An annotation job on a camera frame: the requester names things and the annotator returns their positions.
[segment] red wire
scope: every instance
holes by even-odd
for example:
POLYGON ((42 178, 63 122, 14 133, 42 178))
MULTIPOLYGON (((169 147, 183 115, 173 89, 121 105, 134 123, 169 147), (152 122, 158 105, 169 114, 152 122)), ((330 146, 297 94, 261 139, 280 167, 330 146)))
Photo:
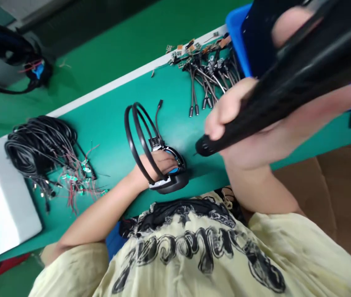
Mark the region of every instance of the red wire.
POLYGON ((27 71, 30 71, 30 70, 32 70, 32 69, 35 69, 35 67, 38 66, 38 65, 40 65, 40 64, 42 64, 42 61, 40 61, 40 62, 37 63, 37 64, 33 64, 30 68, 26 68, 26 69, 24 69, 24 70, 20 70, 19 73, 23 73, 23 72, 27 72, 27 71))

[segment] black cable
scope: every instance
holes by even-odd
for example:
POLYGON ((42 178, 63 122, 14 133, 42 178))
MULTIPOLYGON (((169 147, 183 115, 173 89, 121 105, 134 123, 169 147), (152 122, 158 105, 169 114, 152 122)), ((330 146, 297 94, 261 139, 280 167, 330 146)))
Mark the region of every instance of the black cable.
POLYGON ((158 131, 158 135, 159 135, 159 139, 160 139, 161 145, 163 145, 164 141, 163 141, 163 138, 162 138, 162 136, 160 135, 160 132, 159 132, 158 113, 159 113, 160 107, 162 107, 162 104, 163 104, 163 100, 160 99, 159 104, 158 104, 158 109, 156 110, 156 115, 155 115, 156 130, 158 131))
MULTIPOLYGON (((78 180, 73 181, 73 184, 77 186, 81 186, 82 181, 88 178, 86 173, 80 169, 81 162, 75 165, 78 155, 74 150, 74 145, 77 145, 85 159, 86 155, 77 143, 76 131, 64 121, 44 115, 29 119, 26 124, 15 127, 8 135, 5 143, 7 156, 13 166, 26 179, 33 182, 34 188, 40 188, 41 196, 45 198, 47 211, 50 210, 48 200, 55 195, 51 185, 62 187, 59 182, 50 181, 47 177, 48 173, 60 166, 63 170, 69 171, 71 175, 79 176, 78 180)), ((96 179, 88 160, 84 166, 90 169, 91 179, 96 179)))
POLYGON ((18 95, 18 94, 29 93, 32 90, 34 90, 35 88, 36 88, 35 83, 33 83, 33 84, 30 83, 28 85, 28 87, 25 90, 23 90, 23 91, 12 91, 12 90, 7 90, 7 89, 0 88, 0 93, 9 94, 9 95, 18 95))

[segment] wire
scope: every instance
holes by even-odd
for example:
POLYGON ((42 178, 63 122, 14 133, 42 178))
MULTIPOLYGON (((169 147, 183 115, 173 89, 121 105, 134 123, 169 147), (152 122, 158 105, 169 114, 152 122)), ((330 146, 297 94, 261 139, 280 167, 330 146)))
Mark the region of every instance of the wire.
POLYGON ((27 71, 30 71, 30 70, 33 70, 35 69, 36 66, 42 64, 42 61, 36 63, 36 64, 33 64, 31 67, 29 68, 25 68, 24 70, 20 70, 19 73, 23 73, 23 72, 27 72, 27 71))
POLYGON ((163 138, 162 138, 162 136, 160 135, 160 132, 159 132, 159 125, 158 125, 158 113, 159 113, 159 109, 160 109, 160 107, 162 107, 162 104, 163 104, 163 100, 162 99, 160 99, 160 101, 159 101, 159 104, 158 104, 158 109, 156 110, 156 115, 155 115, 155 124, 156 124, 156 130, 157 130, 157 132, 158 132, 158 135, 159 135, 159 139, 160 139, 160 142, 161 142, 161 145, 163 145, 163 138))
POLYGON ((91 195, 99 193, 94 186, 97 177, 87 158, 98 146, 84 154, 75 130, 60 119, 42 115, 15 127, 8 135, 5 151, 13 166, 31 180, 34 189, 40 189, 47 212, 50 211, 49 200, 56 196, 54 185, 68 190, 68 205, 77 214, 75 196, 78 193, 83 194, 86 188, 91 195), (79 148, 83 162, 78 159, 74 146, 79 148), (48 174, 58 167, 62 172, 56 181, 51 181, 48 174))

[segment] graphic print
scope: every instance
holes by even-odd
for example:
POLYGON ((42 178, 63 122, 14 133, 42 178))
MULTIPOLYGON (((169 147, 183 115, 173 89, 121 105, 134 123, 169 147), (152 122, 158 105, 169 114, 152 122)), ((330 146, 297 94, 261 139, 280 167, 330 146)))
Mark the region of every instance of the graphic print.
POLYGON ((198 269, 205 275, 212 274, 214 257, 232 259, 236 250, 248 258, 248 266, 255 280, 276 293, 285 291, 285 281, 281 272, 270 263, 270 259, 246 233, 209 227, 199 228, 196 232, 186 231, 178 237, 166 234, 159 238, 152 236, 148 240, 140 240, 127 254, 124 260, 125 268, 116 280, 112 294, 123 291, 132 269, 151 263, 157 256, 167 265, 175 255, 192 259, 200 250, 198 269), (243 246, 240 246, 240 239, 245 242, 243 246))

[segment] finger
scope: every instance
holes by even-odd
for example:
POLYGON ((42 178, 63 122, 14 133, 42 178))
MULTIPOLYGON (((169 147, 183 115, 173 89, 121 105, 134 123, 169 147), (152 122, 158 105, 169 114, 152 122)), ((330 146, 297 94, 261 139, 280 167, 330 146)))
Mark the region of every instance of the finger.
POLYGON ((211 140, 222 137, 225 131, 224 124, 231 122, 238 115, 241 100, 256 83, 257 80, 254 78, 244 78, 221 97, 205 122, 205 134, 209 135, 211 140))
POLYGON ((170 167, 170 168, 164 170, 164 171, 163 171, 163 174, 167 174, 167 173, 169 173, 170 171, 172 171, 172 170, 174 170, 174 169, 176 169, 176 168, 178 168, 178 166, 170 167))
POLYGON ((167 153, 163 150, 157 150, 152 152, 153 159, 156 163, 162 162, 165 160, 175 160, 174 156, 170 153, 167 153))
POLYGON ((274 45, 281 47, 312 15, 313 12, 299 6, 284 12, 271 32, 274 45))
POLYGON ((171 170, 173 170, 174 168, 178 167, 178 163, 175 159, 168 159, 168 160, 164 160, 158 163, 158 167, 160 169, 161 172, 163 173, 168 173, 171 170))

